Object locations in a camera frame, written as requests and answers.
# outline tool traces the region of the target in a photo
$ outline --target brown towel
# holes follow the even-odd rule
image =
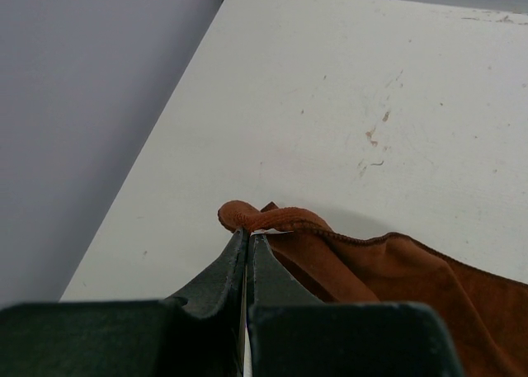
[[[399,233],[360,240],[334,233],[313,212],[262,211],[242,201],[219,210],[230,231],[269,235],[276,258],[329,303],[417,301],[443,317],[470,376],[528,375],[528,285],[466,266]]]

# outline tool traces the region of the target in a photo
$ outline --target folded fabric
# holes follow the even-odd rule
[[[219,210],[230,231],[274,229],[277,260],[328,303],[417,301],[444,319],[470,376],[528,375],[528,285],[478,270],[399,233],[360,240],[334,233],[309,210]]]

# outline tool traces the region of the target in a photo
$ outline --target gray background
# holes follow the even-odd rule
[[[0,0],[0,304],[63,293],[221,2]]]

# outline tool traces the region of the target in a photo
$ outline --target cloth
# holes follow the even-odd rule
[[[528,285],[478,270],[400,233],[360,240],[319,216],[242,201],[219,210],[230,231],[275,229],[279,262],[328,303],[416,301],[444,319],[469,376],[528,376]]]

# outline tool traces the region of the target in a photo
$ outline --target white tabletop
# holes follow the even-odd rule
[[[528,16],[225,0],[63,299],[179,289],[228,200],[399,231],[528,282]]]

